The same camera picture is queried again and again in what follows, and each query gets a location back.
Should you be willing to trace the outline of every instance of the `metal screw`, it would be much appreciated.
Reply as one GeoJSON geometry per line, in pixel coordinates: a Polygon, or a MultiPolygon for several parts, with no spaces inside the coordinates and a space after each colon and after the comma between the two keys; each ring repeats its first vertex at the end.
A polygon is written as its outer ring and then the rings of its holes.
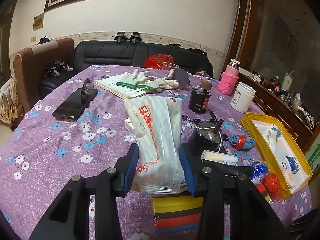
{"type": "Polygon", "coordinates": [[[73,175],[72,176],[72,180],[73,181],[78,181],[78,180],[80,180],[81,179],[81,176],[80,175],[73,175]]]}
{"type": "Polygon", "coordinates": [[[117,169],[115,167],[110,167],[110,168],[107,169],[107,173],[109,173],[109,174],[113,174],[116,171],[117,171],[117,169]]]}
{"type": "Polygon", "coordinates": [[[207,174],[207,173],[210,173],[212,170],[210,167],[203,167],[202,171],[207,174]]]}
{"type": "Polygon", "coordinates": [[[239,178],[240,180],[244,181],[244,180],[246,180],[248,177],[247,177],[247,175],[241,173],[241,174],[238,175],[238,178],[239,178]]]}

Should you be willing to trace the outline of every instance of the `pink bottle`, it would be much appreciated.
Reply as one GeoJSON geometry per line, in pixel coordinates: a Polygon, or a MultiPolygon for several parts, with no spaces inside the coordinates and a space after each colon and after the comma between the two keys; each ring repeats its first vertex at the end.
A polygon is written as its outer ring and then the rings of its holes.
{"type": "Polygon", "coordinates": [[[218,90],[227,96],[232,95],[236,82],[239,79],[239,64],[239,61],[232,59],[228,64],[226,71],[221,74],[218,90]]]}

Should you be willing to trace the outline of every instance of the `black leather sofa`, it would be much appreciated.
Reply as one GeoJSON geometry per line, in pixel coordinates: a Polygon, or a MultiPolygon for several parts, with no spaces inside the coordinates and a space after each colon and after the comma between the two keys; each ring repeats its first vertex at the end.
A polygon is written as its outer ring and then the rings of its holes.
{"type": "Polygon", "coordinates": [[[73,60],[69,63],[72,72],[61,72],[58,77],[48,76],[39,86],[39,96],[46,97],[51,91],[62,85],[65,81],[83,71],[90,65],[129,65],[143,67],[148,57],[156,54],[169,54],[173,56],[174,63],[188,71],[196,73],[206,71],[213,75],[213,68],[202,50],[183,49],[174,45],[162,45],[139,42],[133,44],[129,41],[117,43],[116,41],[82,41],[75,49],[73,60]]]}

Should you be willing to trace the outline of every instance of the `decorative wallpaper border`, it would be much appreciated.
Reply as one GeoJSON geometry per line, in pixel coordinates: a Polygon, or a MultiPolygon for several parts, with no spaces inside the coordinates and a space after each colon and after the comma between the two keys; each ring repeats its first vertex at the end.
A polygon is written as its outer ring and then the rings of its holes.
{"type": "MultiPolygon", "coordinates": [[[[113,35],[116,35],[117,32],[92,32],[92,33],[80,33],[80,34],[73,34],[64,37],[55,38],[54,40],[63,39],[63,38],[73,38],[75,41],[86,41],[86,40],[108,40],[113,35]]],[[[129,38],[132,32],[125,32],[126,36],[129,38]]],[[[159,44],[166,44],[169,43],[175,44],[180,43],[182,48],[193,48],[193,49],[202,49],[207,54],[219,57],[219,58],[226,58],[226,54],[216,49],[212,49],[206,46],[203,46],[198,43],[193,43],[191,41],[185,41],[182,39],[167,37],[163,35],[156,35],[150,33],[140,33],[140,37],[142,38],[143,42],[150,42],[150,43],[159,43],[159,44]]]]}

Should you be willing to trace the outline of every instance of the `floor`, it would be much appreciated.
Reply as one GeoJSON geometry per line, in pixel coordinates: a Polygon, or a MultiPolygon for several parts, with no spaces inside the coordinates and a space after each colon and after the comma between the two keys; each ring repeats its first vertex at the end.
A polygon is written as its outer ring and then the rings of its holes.
{"type": "MultiPolygon", "coordinates": [[[[4,143],[7,141],[8,137],[12,134],[9,124],[0,122],[0,149],[3,147],[4,143]]],[[[320,208],[320,176],[315,178],[309,184],[312,208],[320,208]]]]}

